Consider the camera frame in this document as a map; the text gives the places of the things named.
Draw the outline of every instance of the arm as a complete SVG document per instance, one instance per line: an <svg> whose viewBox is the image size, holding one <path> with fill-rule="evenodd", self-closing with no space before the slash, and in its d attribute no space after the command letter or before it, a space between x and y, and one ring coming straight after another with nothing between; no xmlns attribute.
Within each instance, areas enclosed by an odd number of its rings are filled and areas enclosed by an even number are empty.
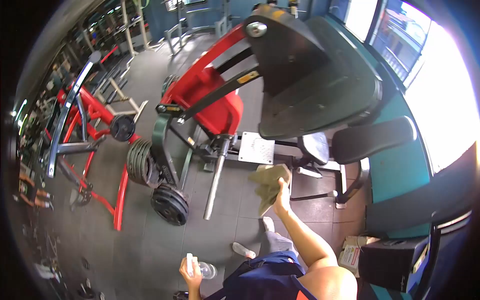
<svg viewBox="0 0 480 300"><path fill-rule="evenodd" d="M274 211L287 228L295 247L307 265L338 266L332 247L321 236L313 232L305 223L300 221L290 208L290 193L288 184L280 178L280 193L276 197Z"/></svg>
<svg viewBox="0 0 480 300"><path fill-rule="evenodd" d="M300 283L318 299L356 299L357 281L353 274L339 267L332 247L300 221L290 208L288 184L280 178L280 193L274 211L287 228L300 256L308 266Z"/></svg>
<svg viewBox="0 0 480 300"><path fill-rule="evenodd" d="M30 177L28 177L27 174L25 174L25 173L20 173L18 178L27 181L32 186L35 186L35 183L33 182L33 180Z"/></svg>
<svg viewBox="0 0 480 300"><path fill-rule="evenodd" d="M192 259L193 277L190 277L187 272L187 258L184 257L180 264L180 274L187 282L188 286L188 300L202 300L200 295L200 283L202 282L202 272L198 265L198 258L196 256Z"/></svg>

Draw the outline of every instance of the person's left hand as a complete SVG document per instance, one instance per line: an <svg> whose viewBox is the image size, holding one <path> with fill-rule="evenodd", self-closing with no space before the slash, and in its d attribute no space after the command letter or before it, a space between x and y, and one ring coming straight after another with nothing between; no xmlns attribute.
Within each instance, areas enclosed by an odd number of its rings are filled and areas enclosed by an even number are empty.
<svg viewBox="0 0 480 300"><path fill-rule="evenodd" d="M202 282L202 272L200 271L200 266L198 265L198 258L196 256L192 257L192 267L193 267L193 277L190 277L187 272L187 258L184 257L180 264L179 272L187 282L188 289L199 289L200 283Z"/></svg>

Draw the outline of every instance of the white sock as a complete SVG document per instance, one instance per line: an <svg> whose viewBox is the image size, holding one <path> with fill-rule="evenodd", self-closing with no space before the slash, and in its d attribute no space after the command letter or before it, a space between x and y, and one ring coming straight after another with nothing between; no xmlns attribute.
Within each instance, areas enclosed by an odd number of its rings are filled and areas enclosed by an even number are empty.
<svg viewBox="0 0 480 300"><path fill-rule="evenodd" d="M252 250L248 250L237 242L233 242L232 249L235 253L240 254L241 256L249 256L255 258L257 255Z"/></svg>
<svg viewBox="0 0 480 300"><path fill-rule="evenodd" d="M274 225L273 220L272 220L271 217L269 217L269 216L264 216L264 217L262 218L262 221L264 222L265 231L275 232L275 225Z"/></svg>

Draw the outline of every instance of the plastic bottle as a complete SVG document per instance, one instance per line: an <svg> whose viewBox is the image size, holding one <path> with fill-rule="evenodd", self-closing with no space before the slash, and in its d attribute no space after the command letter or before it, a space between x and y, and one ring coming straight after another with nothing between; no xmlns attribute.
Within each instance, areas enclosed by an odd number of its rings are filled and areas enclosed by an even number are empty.
<svg viewBox="0 0 480 300"><path fill-rule="evenodd" d="M192 259L193 255L191 253L187 253L187 272L190 277L193 277ZM202 273L203 279L215 278L217 270L214 265L205 262L198 262L198 265L200 267L200 272Z"/></svg>
<svg viewBox="0 0 480 300"><path fill-rule="evenodd" d="M215 278L217 271L214 265L205 262L198 262L198 265L200 266L203 279Z"/></svg>

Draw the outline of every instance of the bolt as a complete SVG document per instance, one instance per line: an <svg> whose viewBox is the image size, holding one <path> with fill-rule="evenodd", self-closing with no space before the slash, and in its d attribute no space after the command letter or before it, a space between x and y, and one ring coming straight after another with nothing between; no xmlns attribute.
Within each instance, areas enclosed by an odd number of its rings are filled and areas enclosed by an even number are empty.
<svg viewBox="0 0 480 300"><path fill-rule="evenodd" d="M253 22L247 25L246 30L251 37L261 37L267 32L267 25L260 22Z"/></svg>

